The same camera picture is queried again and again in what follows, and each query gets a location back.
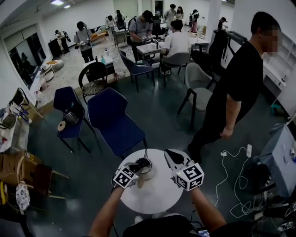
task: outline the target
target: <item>cardboard box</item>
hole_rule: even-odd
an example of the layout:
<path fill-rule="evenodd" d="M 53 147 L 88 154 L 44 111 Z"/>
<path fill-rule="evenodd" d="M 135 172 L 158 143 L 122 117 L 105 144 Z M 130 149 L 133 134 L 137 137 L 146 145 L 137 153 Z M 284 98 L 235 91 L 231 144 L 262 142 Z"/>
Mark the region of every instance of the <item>cardboard box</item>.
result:
<path fill-rule="evenodd" d="M 23 161 L 20 166 L 20 180 L 24 180 L 26 184 L 33 185 L 34 172 L 37 164 L 42 164 L 42 161 L 32 153 L 22 150 L 20 152 L 12 153 L 12 154 L 1 154 L 0 155 L 0 179 L 3 180 L 4 177 L 13 173 L 15 175 L 8 175 L 5 178 L 5 183 L 9 183 L 11 185 L 17 185 L 17 168 L 18 164 L 24 156 Z"/>

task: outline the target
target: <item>blue chair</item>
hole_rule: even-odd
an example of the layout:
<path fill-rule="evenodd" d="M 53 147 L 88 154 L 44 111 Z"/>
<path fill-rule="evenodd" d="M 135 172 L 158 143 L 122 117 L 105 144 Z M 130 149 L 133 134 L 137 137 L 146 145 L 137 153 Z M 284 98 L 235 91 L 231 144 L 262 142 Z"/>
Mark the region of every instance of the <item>blue chair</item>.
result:
<path fill-rule="evenodd" d="M 145 133 L 125 112 L 127 100 L 112 88 L 107 88 L 87 102 L 87 113 L 91 125 L 97 128 L 116 156 L 138 144 L 147 143 Z"/>
<path fill-rule="evenodd" d="M 84 143 L 79 138 L 82 122 L 85 121 L 85 123 L 90 127 L 93 133 L 95 133 L 95 131 L 91 127 L 87 119 L 84 117 L 84 108 L 72 87 L 64 87 L 61 89 L 57 89 L 55 91 L 54 108 L 62 111 L 63 113 L 66 109 L 71 108 L 71 112 L 73 112 L 79 119 L 79 121 L 76 124 L 66 125 L 63 131 L 58 131 L 58 138 L 60 138 L 60 140 L 71 150 L 71 152 L 74 152 L 74 150 L 65 142 L 64 138 L 77 138 L 77 140 L 81 143 L 85 150 L 87 150 L 87 152 L 90 153 L 90 150 L 84 145 Z"/>
<path fill-rule="evenodd" d="M 149 72 L 151 72 L 153 86 L 155 86 L 153 68 L 150 66 L 150 64 L 147 61 L 143 60 L 143 65 L 146 64 L 148 67 L 139 67 L 140 66 L 139 64 L 131 61 L 129 58 L 126 57 L 125 52 L 123 52 L 121 50 L 118 50 L 118 52 L 120 54 L 120 57 L 121 57 L 123 63 L 125 64 L 125 66 L 127 67 L 128 71 L 130 73 L 131 83 L 134 83 L 133 76 L 135 77 L 137 92 L 139 92 L 137 76 L 140 76 L 142 74 L 147 74 L 147 76 L 148 76 Z"/>

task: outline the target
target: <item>bag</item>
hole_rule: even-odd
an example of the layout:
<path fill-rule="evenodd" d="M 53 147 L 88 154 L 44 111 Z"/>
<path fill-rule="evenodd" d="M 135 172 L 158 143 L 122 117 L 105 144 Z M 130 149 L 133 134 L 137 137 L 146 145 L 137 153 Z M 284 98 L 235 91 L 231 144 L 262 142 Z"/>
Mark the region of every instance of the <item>bag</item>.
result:
<path fill-rule="evenodd" d="M 70 40 L 70 38 L 69 38 L 67 32 L 63 31 L 63 33 L 64 33 L 64 36 L 66 37 L 66 39 L 67 39 L 69 42 L 71 42 L 71 40 Z"/>
<path fill-rule="evenodd" d="M 119 30 L 124 28 L 124 20 L 121 13 L 117 14 L 117 27 Z"/>
<path fill-rule="evenodd" d="M 130 38 L 130 24 L 131 24 L 131 21 L 134 20 L 135 21 L 135 24 L 136 24 L 136 32 L 137 32 L 137 27 L 138 27 L 138 22 L 136 20 L 136 17 L 132 18 L 130 21 L 129 21 L 129 24 L 128 24 L 128 33 L 127 33 L 127 36 L 126 36 L 126 42 L 128 43 L 129 46 L 131 46 L 132 44 L 132 40 Z"/>

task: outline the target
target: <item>person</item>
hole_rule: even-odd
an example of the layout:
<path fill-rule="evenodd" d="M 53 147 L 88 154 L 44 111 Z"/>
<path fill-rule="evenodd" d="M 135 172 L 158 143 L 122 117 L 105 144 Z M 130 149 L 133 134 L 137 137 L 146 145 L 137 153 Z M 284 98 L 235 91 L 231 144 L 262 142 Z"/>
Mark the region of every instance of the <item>person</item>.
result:
<path fill-rule="evenodd" d="M 191 44 L 188 33 L 181 33 L 182 21 L 174 20 L 171 22 L 172 34 L 169 34 L 162 46 L 161 55 L 171 56 L 176 53 L 189 53 Z"/>
<path fill-rule="evenodd" d="M 116 20 L 116 25 L 117 25 L 117 28 L 120 30 L 120 29 L 123 29 L 125 27 L 125 17 L 124 15 L 120 12 L 120 10 L 116 10 L 116 17 L 115 17 L 115 20 Z"/>
<path fill-rule="evenodd" d="M 138 56 L 137 46 L 145 42 L 147 38 L 151 37 L 152 33 L 152 12 L 146 10 L 141 16 L 135 17 L 131 20 L 129 31 L 131 38 L 131 48 L 134 53 L 135 61 L 142 60 L 142 55 Z"/>
<path fill-rule="evenodd" d="M 208 143 L 231 137 L 234 126 L 253 107 L 263 83 L 264 52 L 278 50 L 281 28 L 265 12 L 255 14 L 251 39 L 231 59 L 208 102 L 202 128 L 188 145 L 191 158 L 201 162 L 200 150 Z"/>
<path fill-rule="evenodd" d="M 70 52 L 69 48 L 68 48 L 68 45 L 67 45 L 67 39 L 66 39 L 66 36 L 65 36 L 64 32 L 59 32 L 58 30 L 56 30 L 55 35 L 56 35 L 57 39 L 61 40 L 62 47 L 64 49 L 64 53 L 66 54 L 66 53 Z"/>
<path fill-rule="evenodd" d="M 183 18 L 184 18 L 183 8 L 179 6 L 176 12 L 176 20 L 182 21 Z"/>
<path fill-rule="evenodd" d="M 163 18 L 166 21 L 166 27 L 168 29 L 171 29 L 171 22 L 174 20 L 174 17 L 176 15 L 176 11 L 175 11 L 176 5 L 175 4 L 171 4 L 170 5 L 170 9 L 168 9 L 166 11 L 166 13 L 164 14 Z"/>
<path fill-rule="evenodd" d="M 192 13 L 192 27 L 190 29 L 190 32 L 197 33 L 197 19 L 199 18 L 198 10 L 194 9 Z"/>
<path fill-rule="evenodd" d="M 77 28 L 78 31 L 74 35 L 74 42 L 80 47 L 85 63 L 93 61 L 92 43 L 90 42 L 92 36 L 91 29 L 85 27 L 82 21 L 77 23 Z"/>
<path fill-rule="evenodd" d="M 115 28 L 115 21 L 114 21 L 114 18 L 111 15 L 106 17 L 105 25 L 108 28 L 109 39 L 113 41 L 114 39 L 113 39 L 113 33 L 112 32 L 114 31 L 114 28 Z"/>
<path fill-rule="evenodd" d="M 219 20 L 219 24 L 218 24 L 218 30 L 222 30 L 223 29 L 223 23 L 226 21 L 225 17 L 221 17 L 221 19 Z"/>
<path fill-rule="evenodd" d="M 122 187 L 113 190 L 107 202 L 99 211 L 92 223 L 89 237 L 108 237 L 114 222 L 114 218 L 124 193 Z M 227 224 L 221 213 L 209 202 L 200 188 L 188 192 L 199 217 L 208 230 L 211 237 L 251 237 L 253 223 L 237 222 Z M 123 237 L 150 237 L 150 236 L 182 236 L 194 237 L 195 232 L 190 221 L 179 214 L 158 214 L 160 218 L 148 218 L 142 220 L 136 216 L 135 225 L 128 227 L 123 232 Z"/>

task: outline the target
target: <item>ceiling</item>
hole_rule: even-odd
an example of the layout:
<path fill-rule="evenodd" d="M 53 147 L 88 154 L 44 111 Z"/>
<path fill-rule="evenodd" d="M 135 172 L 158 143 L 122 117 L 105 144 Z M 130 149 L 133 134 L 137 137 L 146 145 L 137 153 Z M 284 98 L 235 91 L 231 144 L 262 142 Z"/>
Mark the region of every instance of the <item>ceiling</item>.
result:
<path fill-rule="evenodd" d="M 56 6 L 50 3 L 50 0 L 27 0 L 19 8 L 17 8 L 12 14 L 10 14 L 5 21 L 1 24 L 0 28 L 4 28 L 8 25 L 12 25 L 16 22 L 30 19 L 45 17 L 52 15 L 57 11 L 66 11 L 64 6 L 70 4 L 76 4 L 85 0 L 62 0 L 64 2 L 61 6 Z"/>

